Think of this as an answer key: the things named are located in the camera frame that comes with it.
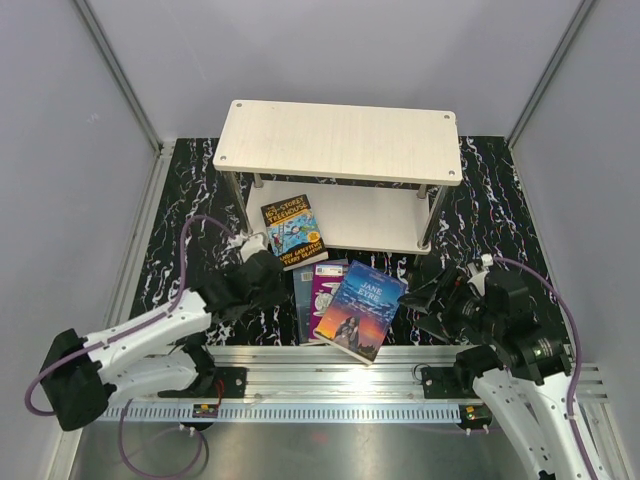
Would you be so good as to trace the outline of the dark blue book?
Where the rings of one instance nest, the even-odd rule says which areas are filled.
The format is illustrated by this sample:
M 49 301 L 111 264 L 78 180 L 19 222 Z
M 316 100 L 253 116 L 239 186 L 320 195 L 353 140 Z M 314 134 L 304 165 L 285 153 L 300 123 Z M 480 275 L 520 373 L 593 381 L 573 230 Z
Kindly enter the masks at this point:
M 312 343 L 309 341 L 309 327 L 310 297 L 314 265 L 315 264 L 307 265 L 293 271 L 298 334 L 301 345 Z

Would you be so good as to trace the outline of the purple puzzle book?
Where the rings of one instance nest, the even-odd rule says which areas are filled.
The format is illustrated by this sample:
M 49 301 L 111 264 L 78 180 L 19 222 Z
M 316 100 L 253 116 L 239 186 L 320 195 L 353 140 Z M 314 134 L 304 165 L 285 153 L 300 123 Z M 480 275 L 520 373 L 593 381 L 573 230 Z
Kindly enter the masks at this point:
M 309 327 L 309 341 L 312 343 L 318 342 L 314 330 L 331 304 L 348 268 L 349 261 L 347 259 L 321 262 L 314 265 Z

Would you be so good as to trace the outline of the Jane Eyre book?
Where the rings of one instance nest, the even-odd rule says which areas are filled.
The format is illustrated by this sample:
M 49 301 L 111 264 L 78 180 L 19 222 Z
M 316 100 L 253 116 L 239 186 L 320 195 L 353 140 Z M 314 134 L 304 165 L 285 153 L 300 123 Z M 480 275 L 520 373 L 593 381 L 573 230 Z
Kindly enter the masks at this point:
M 407 285 L 401 280 L 353 261 L 313 334 L 371 365 L 406 292 Z

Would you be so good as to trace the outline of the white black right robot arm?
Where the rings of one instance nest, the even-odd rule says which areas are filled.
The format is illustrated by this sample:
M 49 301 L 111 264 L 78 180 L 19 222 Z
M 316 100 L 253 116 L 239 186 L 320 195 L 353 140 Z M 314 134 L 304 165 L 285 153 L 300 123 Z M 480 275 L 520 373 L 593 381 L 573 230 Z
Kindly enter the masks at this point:
M 609 478 L 576 398 L 581 361 L 536 321 L 524 266 L 497 261 L 415 267 L 400 303 L 421 314 L 418 328 L 469 340 L 454 362 L 454 388 L 489 409 L 529 478 Z

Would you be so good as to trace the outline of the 169-Storey Treehouse book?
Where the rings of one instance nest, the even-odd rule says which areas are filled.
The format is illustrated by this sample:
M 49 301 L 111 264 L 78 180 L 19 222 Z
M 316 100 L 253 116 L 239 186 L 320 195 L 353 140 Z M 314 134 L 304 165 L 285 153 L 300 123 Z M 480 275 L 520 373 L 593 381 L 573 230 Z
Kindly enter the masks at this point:
M 261 207 L 273 254 L 285 271 L 327 260 L 327 247 L 308 197 L 298 195 Z

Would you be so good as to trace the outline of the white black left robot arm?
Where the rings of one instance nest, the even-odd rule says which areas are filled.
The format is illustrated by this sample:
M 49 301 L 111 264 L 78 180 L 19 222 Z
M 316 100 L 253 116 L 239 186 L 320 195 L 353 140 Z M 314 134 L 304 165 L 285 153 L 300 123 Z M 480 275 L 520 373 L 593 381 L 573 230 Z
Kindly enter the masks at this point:
M 86 427 L 109 407 L 147 395 L 204 398 L 221 390 L 206 331 L 214 324 L 265 310 L 288 296 L 284 265 L 267 250 L 180 299 L 122 325 L 84 337 L 58 334 L 39 381 L 62 430 Z

